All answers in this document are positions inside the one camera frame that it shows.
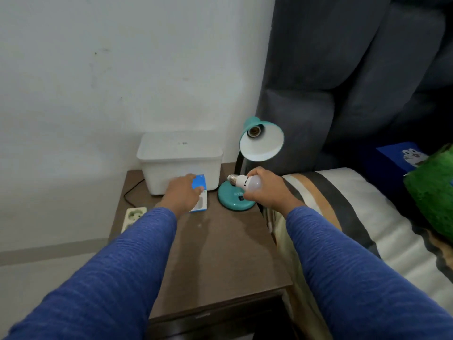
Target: wooden tabletop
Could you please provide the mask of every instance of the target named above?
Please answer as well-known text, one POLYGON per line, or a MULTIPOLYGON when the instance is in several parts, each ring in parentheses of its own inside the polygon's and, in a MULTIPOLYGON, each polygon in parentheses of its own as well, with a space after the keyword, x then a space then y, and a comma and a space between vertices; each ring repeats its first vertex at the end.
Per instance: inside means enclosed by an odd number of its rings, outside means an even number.
MULTIPOLYGON (((234 164, 223 164, 220 182, 234 164)), ((123 194, 143 179, 140 170, 129 171, 123 186, 109 240, 120 234, 128 205, 123 194)), ((144 182, 128 194, 137 207, 154 207, 144 182)), ((150 319, 184 314, 291 285, 278 257, 265 221, 255 205, 235 212, 218 201, 217 190, 208 192, 207 210, 189 213, 178 221, 162 286, 150 319)))

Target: desk lamp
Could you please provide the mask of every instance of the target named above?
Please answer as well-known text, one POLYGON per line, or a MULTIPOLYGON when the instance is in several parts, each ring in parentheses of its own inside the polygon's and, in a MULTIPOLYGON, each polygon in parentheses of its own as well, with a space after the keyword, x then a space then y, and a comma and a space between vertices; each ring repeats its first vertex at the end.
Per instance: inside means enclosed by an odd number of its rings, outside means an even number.
MULTIPOLYGON (((268 121, 261 121, 258 117, 250 117, 244 123, 241 140, 239 141, 239 155, 237 156, 234 173, 241 173, 244 158, 254 162, 269 160, 282 148, 285 136, 279 126, 268 121)), ((245 200, 244 190, 225 181, 220 185, 218 197, 220 203, 227 209, 244 211, 250 209, 255 202, 245 200)))

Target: plastic storage container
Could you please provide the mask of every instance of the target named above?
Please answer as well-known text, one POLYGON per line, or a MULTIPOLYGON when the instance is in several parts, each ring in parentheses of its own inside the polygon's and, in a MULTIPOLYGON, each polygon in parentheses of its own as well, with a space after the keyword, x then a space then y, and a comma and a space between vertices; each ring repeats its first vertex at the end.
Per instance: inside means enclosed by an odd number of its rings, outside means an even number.
POLYGON ((171 179, 188 173, 204 174, 207 190, 216 189, 222 156, 215 131, 148 132, 137 152, 153 195, 164 194, 171 179))

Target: black power cord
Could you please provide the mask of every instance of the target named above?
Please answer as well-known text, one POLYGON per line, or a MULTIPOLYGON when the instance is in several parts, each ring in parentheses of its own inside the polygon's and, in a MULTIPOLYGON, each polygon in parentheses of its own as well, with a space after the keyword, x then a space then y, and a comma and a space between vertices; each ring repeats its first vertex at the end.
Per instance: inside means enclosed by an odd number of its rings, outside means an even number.
POLYGON ((129 192, 132 192, 132 190, 134 188, 136 188, 138 185, 140 185, 142 182, 144 182, 144 179, 143 180, 140 180, 140 182, 136 183, 135 186, 133 188, 131 188, 129 191, 127 191, 125 194, 123 194, 123 198, 124 200, 126 201, 127 204, 131 205, 133 208, 136 208, 137 206, 133 205, 129 200, 127 200, 126 198, 126 195, 129 193, 129 192))

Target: person's left hand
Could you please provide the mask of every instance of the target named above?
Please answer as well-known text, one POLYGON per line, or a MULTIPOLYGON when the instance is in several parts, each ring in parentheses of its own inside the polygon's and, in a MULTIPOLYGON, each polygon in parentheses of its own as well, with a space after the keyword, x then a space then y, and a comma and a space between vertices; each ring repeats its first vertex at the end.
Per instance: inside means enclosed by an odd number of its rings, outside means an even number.
POLYGON ((195 174, 187 174, 171 180, 159 207, 170 209, 176 218, 192 210, 204 190, 203 186, 192 189, 192 180, 195 177, 195 174))

